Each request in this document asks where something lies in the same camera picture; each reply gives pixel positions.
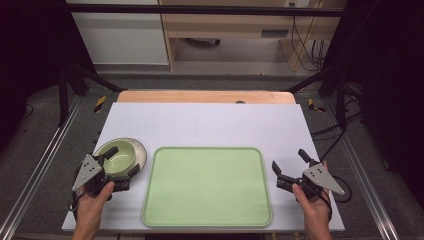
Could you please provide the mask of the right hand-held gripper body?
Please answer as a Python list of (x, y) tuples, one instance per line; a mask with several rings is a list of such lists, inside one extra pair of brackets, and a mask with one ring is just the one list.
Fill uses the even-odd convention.
[(303, 171), (299, 178), (292, 178), (281, 173), (277, 176), (276, 186), (288, 192), (293, 192), (292, 185), (299, 185), (308, 199), (321, 195), (323, 189), (344, 195), (345, 191), (321, 163), (313, 163)]

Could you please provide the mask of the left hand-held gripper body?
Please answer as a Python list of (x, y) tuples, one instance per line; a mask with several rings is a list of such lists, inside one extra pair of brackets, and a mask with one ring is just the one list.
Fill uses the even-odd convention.
[(114, 177), (107, 175), (103, 168), (105, 157), (87, 154), (77, 171), (72, 191), (77, 192), (81, 187), (90, 197), (97, 197), (103, 187), (114, 183), (114, 192), (127, 191), (130, 189), (131, 178), (129, 176)]

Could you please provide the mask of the green bowl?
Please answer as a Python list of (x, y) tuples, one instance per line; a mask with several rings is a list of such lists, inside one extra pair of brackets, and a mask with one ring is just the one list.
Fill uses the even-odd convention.
[(123, 176), (135, 164), (135, 149), (132, 143), (127, 139), (114, 139), (103, 144), (96, 152), (95, 155), (105, 154), (113, 147), (118, 148), (118, 152), (111, 158), (104, 161), (103, 168), (107, 175)]
[(133, 144), (134, 149), (135, 149), (135, 164), (134, 164), (134, 166), (137, 165), (137, 164), (139, 164), (140, 165), (140, 172), (141, 172), (141, 170), (144, 168), (145, 163), (146, 163), (146, 160), (147, 160), (147, 152), (146, 152), (145, 147), (138, 140), (136, 140), (136, 139), (133, 139), (133, 138), (123, 138), (123, 139), (127, 139), (130, 143)]

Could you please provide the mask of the person's right hand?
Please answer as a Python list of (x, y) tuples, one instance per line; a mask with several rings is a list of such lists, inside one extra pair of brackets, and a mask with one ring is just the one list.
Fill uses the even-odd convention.
[(329, 200), (329, 190), (324, 189), (321, 196), (315, 199), (308, 199), (302, 188), (297, 184), (292, 185), (293, 194), (302, 207), (304, 214), (304, 228), (308, 230), (328, 229), (330, 210), (327, 204)]

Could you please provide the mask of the person's left hand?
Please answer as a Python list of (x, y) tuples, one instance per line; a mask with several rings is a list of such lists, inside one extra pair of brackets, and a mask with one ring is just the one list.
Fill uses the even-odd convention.
[(97, 197), (82, 196), (79, 199), (75, 230), (95, 230), (97, 233), (101, 225), (103, 207), (107, 199), (111, 196), (114, 186), (114, 182), (109, 182), (103, 187)]

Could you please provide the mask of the yellow black tape marker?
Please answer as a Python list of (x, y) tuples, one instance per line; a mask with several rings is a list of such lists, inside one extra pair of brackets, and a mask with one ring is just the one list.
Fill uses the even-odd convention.
[(106, 96), (101, 96), (98, 98), (95, 108), (93, 110), (94, 113), (98, 113), (101, 110), (105, 100), (106, 100)]
[(324, 107), (317, 107), (314, 103), (314, 100), (311, 98), (308, 98), (308, 108), (317, 112), (326, 112), (326, 109)]

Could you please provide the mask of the green tray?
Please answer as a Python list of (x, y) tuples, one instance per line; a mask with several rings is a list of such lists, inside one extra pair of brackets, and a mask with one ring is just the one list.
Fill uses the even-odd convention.
[(162, 147), (155, 152), (143, 222), (149, 227), (265, 227), (272, 220), (259, 150)]

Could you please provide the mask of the black metal stand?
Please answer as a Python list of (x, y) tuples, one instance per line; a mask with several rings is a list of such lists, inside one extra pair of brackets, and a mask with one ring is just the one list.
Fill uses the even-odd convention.
[(337, 125), (346, 130), (347, 120), (345, 115), (345, 72), (353, 59), (363, 36), (363, 26), (369, 14), (373, 11), (374, 0), (347, 0), (342, 10), (312, 10), (312, 17), (339, 17), (340, 21), (329, 46), (329, 53), (324, 60), (323, 67), (306, 80), (286, 89), (286, 92), (296, 93), (312, 83), (321, 81), (318, 89), (320, 97), (329, 97), (334, 90), (336, 98)]
[(66, 0), (63, 0), (62, 3), (57, 3), (56, 11), (61, 17), (65, 17), (63, 39), (59, 40), (65, 58), (62, 69), (59, 72), (58, 80), (60, 98), (59, 125), (63, 126), (70, 118), (68, 86), (72, 88), (74, 94), (77, 96), (85, 96), (89, 91), (89, 87), (84, 81), (85, 78), (93, 80), (112, 92), (120, 93), (124, 91), (124, 88), (110, 83), (97, 74), (77, 24), (72, 16), (74, 12), (73, 7), (68, 4)]

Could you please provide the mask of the white board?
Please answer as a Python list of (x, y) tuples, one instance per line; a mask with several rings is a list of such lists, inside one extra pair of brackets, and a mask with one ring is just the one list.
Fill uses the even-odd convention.
[[(303, 212), (292, 193), (276, 186), (275, 161), (283, 174), (298, 178), (307, 164), (303, 149), (317, 152), (297, 104), (115, 103), (99, 142), (133, 138), (146, 149), (147, 161), (130, 189), (107, 202), (100, 229), (127, 233), (255, 233), (304, 228)], [(142, 219), (155, 152), (162, 147), (249, 147), (260, 151), (267, 179), (272, 220), (265, 227), (149, 227)]]

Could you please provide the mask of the wooden table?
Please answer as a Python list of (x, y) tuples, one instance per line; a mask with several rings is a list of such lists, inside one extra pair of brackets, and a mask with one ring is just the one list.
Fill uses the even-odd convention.
[(119, 103), (250, 103), (295, 104), (289, 92), (272, 91), (206, 91), (206, 90), (126, 90)]

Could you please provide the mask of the white cabinet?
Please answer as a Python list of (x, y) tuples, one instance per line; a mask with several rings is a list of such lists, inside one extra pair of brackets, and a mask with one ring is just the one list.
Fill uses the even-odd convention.
[(167, 65), (160, 14), (72, 13), (95, 65)]

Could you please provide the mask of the wooden desk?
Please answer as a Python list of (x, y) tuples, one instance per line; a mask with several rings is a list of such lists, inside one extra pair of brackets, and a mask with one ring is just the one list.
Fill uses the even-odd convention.
[[(158, 0), (165, 5), (248, 6), (271, 8), (342, 9), (347, 0)], [(239, 38), (277, 39), (288, 60), (289, 68), (296, 71), (305, 62), (308, 44), (330, 41), (338, 26), (337, 17), (259, 16), (259, 15), (205, 15), (164, 14), (165, 36), (182, 38)]]

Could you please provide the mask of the black crossbar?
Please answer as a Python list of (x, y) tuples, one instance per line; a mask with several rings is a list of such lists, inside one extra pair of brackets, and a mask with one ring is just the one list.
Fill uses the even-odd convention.
[(117, 5), (117, 4), (66, 4), (71, 12), (84, 13), (143, 13), (143, 14), (206, 14), (206, 15), (257, 15), (257, 16), (306, 16), (341, 17), (343, 9), (272, 8), (241, 6), (200, 5)]

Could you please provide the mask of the aluminium rail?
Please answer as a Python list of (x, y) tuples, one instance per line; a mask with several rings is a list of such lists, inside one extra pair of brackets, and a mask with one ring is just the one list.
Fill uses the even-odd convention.
[(35, 196), (47, 170), (59, 150), (73, 120), (79, 110), (82, 97), (75, 96), (67, 111), (67, 117), (56, 129), (52, 139), (23, 188), (19, 198), (0, 227), (0, 240), (11, 240), (25, 212)]
[(361, 113), (356, 106), (347, 113), (347, 118), (346, 131), (340, 127), (335, 129), (338, 140), (333, 142), (332, 148), (326, 150), (324, 155), (330, 172), (345, 181), (351, 189), (351, 199), (338, 205), (345, 230), (336, 235), (355, 240), (399, 240), (377, 189), (351, 141), (356, 132), (354, 127), (362, 127)]

